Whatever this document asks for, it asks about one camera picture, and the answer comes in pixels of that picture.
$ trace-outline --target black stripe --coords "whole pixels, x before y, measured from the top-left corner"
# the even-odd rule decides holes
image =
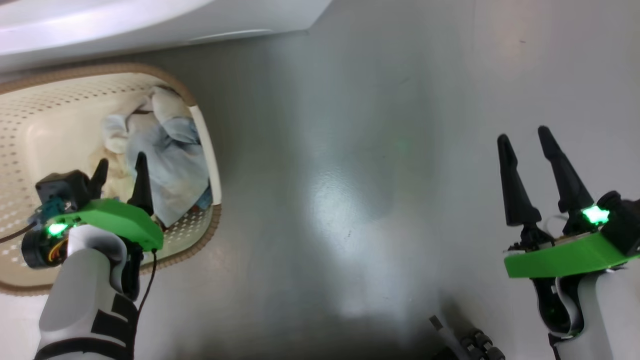
[[[133,358],[125,347],[116,343],[93,338],[76,338],[59,341],[41,348],[36,353],[34,360],[47,360],[52,357],[74,352],[91,352],[117,360]]]
[[[120,294],[116,294],[115,298],[113,298],[111,312],[123,316],[129,321],[129,325],[131,326],[136,326],[138,323],[138,309],[136,309],[136,306],[131,300]]]
[[[129,324],[125,320],[107,314],[102,310],[98,310],[98,313],[95,315],[91,332],[118,339],[127,346],[131,343],[132,333]]]

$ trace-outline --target black cable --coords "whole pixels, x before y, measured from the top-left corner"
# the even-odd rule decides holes
[[[7,241],[9,241],[11,239],[17,238],[18,236],[20,236],[20,235],[26,233],[27,231],[33,229],[34,226],[36,226],[36,223],[32,222],[29,225],[27,225],[26,227],[22,228],[21,230],[16,231],[13,234],[7,235],[7,236],[5,236],[3,238],[0,238],[0,244],[6,243]]]
[[[154,255],[154,268],[153,270],[151,270],[151,279],[149,279],[149,284],[147,285],[145,296],[142,297],[142,301],[140,302],[140,307],[138,308],[138,317],[140,317],[140,313],[142,313],[142,307],[145,305],[145,301],[147,301],[147,296],[149,296],[149,290],[151,290],[151,283],[154,282],[154,277],[156,276],[156,266],[158,262],[156,252],[157,252],[156,249],[151,250],[151,253],[153,253]]]

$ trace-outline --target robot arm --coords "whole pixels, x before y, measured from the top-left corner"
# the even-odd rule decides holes
[[[623,360],[640,354],[640,302],[621,272],[640,257],[640,208],[617,192],[595,206],[591,195],[549,129],[538,129],[568,214],[564,236],[538,228],[534,208],[516,169],[509,138],[498,137],[500,176],[508,226],[523,226],[521,241],[504,260],[509,277],[529,278],[556,359]]]
[[[43,205],[22,254],[31,268],[62,264],[40,317],[36,360],[133,359],[140,263],[153,252],[155,271],[163,234],[150,219],[144,154],[128,204],[99,199],[107,166],[101,161],[91,179],[75,171],[36,184]]]

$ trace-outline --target pile of laundry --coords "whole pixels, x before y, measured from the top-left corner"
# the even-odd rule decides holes
[[[211,205],[209,172],[191,112],[173,90],[155,86],[102,120],[101,144],[89,158],[109,160],[102,197],[126,202],[133,192],[139,152],[147,155],[156,218],[170,227]]]

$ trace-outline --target white appliance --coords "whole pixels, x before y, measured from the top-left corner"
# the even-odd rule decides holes
[[[307,29],[331,0],[0,0],[0,72]]]

